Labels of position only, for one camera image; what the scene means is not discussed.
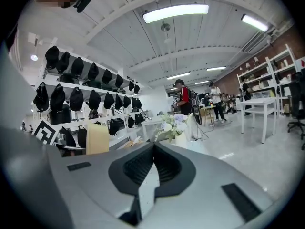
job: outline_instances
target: fluorescent light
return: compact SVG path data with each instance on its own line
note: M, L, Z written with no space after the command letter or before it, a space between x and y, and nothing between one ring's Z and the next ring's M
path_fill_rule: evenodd
M162 20L168 17L184 15L184 14L207 14L209 5L206 4L184 4L170 6L167 8L155 10L143 15L146 24Z
M186 75L189 75L189 74L190 74L190 72L185 73L185 74L179 74L179 75L167 77L167 79L168 79L168 80L171 80L171 79L175 79L175 78L178 78L178 77L180 77L180 76L186 76Z
M38 60L38 57L37 57L37 55L32 55L31 57L30 57L33 61L37 61Z
M217 70L224 70L224 69L225 69L225 66L216 67L216 68L208 68L208 69L206 69L206 71L217 71Z
M205 81L205 82L197 82L197 83L195 83L195 85L197 85L197 84L203 84L203 83L208 83L209 81Z
M268 30L268 26L266 26L265 24L261 23L260 21L258 21L256 19L250 17L249 15L244 14L242 16L242 21L260 29L263 32L266 32Z

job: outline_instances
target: white ceiling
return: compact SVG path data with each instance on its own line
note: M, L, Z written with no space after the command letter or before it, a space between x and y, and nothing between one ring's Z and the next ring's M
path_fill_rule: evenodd
M195 2L208 4L208 14L165 19L171 26L168 34L160 29L162 21L146 24L142 18L145 11ZM19 21L20 61L24 69L38 68L57 37L59 47L112 69L124 69L145 86L171 88L174 80L167 77L185 72L191 72L183 78L187 84L214 80L221 72L206 68L231 69L251 56L242 48L258 30L241 22L244 13L276 29L290 19L278 0L92 0L83 13L33 2ZM37 62L29 60L35 47L28 42L28 32L43 40Z

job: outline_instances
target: gray floor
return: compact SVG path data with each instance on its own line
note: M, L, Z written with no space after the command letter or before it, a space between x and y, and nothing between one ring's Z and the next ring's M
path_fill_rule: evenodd
M261 143L263 117L257 115L255 128L252 117L245 118L244 134L241 134L240 112L225 115L228 120L221 126L202 126L206 133L199 145L189 149L214 156L234 166L255 181L276 201L290 192L299 179L305 164L305 151L301 150L303 141L300 130L294 128L287 133L288 117L277 120L276 134L272 135L273 115L268 118L266 141ZM153 191L159 185L155 166L139 189L143 217L153 206Z

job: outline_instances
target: vase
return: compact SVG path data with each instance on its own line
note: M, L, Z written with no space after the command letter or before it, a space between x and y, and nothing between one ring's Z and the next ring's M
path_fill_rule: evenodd
M176 146L187 148L187 140L184 131L175 137L175 142Z

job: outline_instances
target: white shirt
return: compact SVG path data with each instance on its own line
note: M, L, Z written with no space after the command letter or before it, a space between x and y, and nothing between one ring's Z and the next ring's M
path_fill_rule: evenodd
M214 95L220 94L220 89L219 89L219 87L212 88L210 94L214 94ZM213 103L213 104L216 104L216 103L219 103L219 102L221 102L221 99L220 99L219 96L218 96L218 97L216 97L216 96L213 96L213 97L212 97L212 103Z

